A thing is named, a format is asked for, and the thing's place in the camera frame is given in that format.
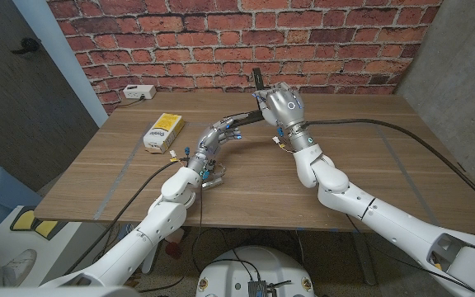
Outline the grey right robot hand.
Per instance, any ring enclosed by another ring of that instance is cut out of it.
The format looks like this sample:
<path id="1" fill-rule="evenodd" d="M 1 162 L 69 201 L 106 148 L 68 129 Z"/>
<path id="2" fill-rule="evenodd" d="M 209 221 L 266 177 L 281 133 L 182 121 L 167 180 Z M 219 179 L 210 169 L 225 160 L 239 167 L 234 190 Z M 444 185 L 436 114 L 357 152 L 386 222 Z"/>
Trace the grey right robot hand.
<path id="1" fill-rule="evenodd" d="M 304 127 L 304 103 L 299 93 L 285 82 L 278 82 L 272 88 L 255 91 L 264 119 L 274 126 L 282 127 L 289 136 L 295 152 L 313 146 L 314 140 Z"/>

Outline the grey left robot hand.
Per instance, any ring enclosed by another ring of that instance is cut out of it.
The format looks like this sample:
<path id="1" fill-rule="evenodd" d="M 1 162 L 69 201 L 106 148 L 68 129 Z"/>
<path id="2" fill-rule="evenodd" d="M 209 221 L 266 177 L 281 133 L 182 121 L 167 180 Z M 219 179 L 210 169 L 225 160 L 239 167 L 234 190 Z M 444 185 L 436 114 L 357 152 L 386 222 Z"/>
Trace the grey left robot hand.
<path id="1" fill-rule="evenodd" d="M 203 131 L 195 155 L 188 161 L 189 169 L 199 174 L 206 165 L 216 159 L 223 144 L 242 137 L 238 127 L 231 127 L 235 120 L 235 116 L 223 118 Z"/>

